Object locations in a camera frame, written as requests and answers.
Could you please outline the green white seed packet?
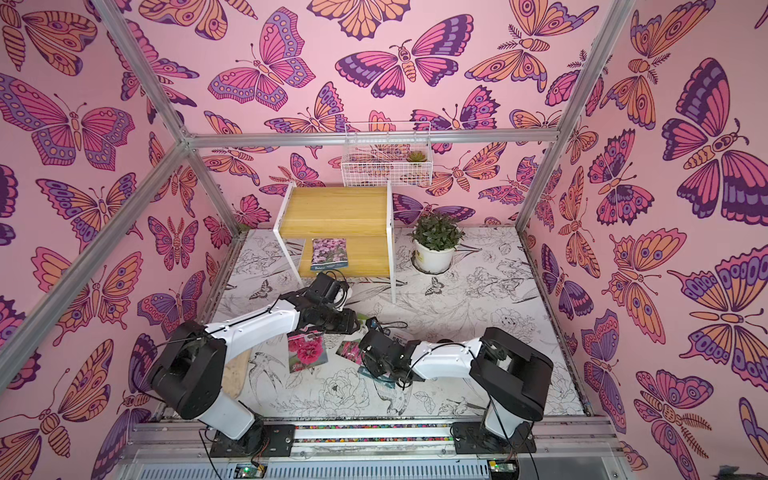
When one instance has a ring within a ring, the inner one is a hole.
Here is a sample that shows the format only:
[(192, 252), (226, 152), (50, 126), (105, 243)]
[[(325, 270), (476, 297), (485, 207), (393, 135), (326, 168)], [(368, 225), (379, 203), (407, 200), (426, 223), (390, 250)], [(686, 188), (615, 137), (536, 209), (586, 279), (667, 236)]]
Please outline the green white seed packet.
[(358, 316), (359, 330), (352, 334), (350, 338), (344, 338), (340, 342), (337, 350), (335, 351), (335, 354), (338, 357), (350, 361), (358, 366), (363, 364), (363, 352), (360, 348), (360, 342), (368, 333), (368, 328), (366, 326), (367, 320), (368, 316), (366, 315), (360, 314)]

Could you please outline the red rose seed packet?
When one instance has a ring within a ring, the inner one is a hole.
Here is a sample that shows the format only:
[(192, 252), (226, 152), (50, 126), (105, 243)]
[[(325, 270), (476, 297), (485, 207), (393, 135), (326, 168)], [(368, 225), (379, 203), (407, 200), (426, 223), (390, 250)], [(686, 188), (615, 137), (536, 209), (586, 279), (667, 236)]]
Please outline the red rose seed packet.
[(328, 362), (324, 334), (319, 331), (294, 333), (287, 337), (288, 369), (297, 373)]

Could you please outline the purple flower blue-edged seed packet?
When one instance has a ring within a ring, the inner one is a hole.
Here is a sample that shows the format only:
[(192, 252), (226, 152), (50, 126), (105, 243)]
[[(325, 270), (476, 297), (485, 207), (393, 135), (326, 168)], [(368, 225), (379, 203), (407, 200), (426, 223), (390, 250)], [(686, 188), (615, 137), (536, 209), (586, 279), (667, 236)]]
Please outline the purple flower blue-edged seed packet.
[(312, 240), (311, 271), (346, 268), (349, 264), (347, 241), (344, 238)]

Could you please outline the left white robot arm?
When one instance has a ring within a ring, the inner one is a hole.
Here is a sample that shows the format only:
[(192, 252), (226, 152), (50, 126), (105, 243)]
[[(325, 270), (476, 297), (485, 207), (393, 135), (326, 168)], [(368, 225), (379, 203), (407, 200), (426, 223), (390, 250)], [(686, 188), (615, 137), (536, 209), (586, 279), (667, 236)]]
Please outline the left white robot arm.
[(205, 326), (186, 321), (173, 333), (145, 379), (185, 420), (199, 421), (238, 442), (258, 437), (257, 414), (223, 391), (227, 364), (254, 346), (305, 327), (351, 335), (357, 314), (311, 287), (280, 295), (269, 307)]

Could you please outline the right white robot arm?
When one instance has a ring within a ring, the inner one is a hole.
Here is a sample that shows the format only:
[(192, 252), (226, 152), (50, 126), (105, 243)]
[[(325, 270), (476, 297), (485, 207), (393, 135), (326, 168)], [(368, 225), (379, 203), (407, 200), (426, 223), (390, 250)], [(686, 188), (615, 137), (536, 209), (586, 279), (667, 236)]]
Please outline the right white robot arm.
[(480, 387), (489, 398), (482, 428), (497, 438), (525, 440), (544, 417), (554, 363), (500, 328), (489, 327), (482, 336), (463, 342), (405, 344), (371, 329), (359, 348), (369, 373), (401, 388), (442, 378)]

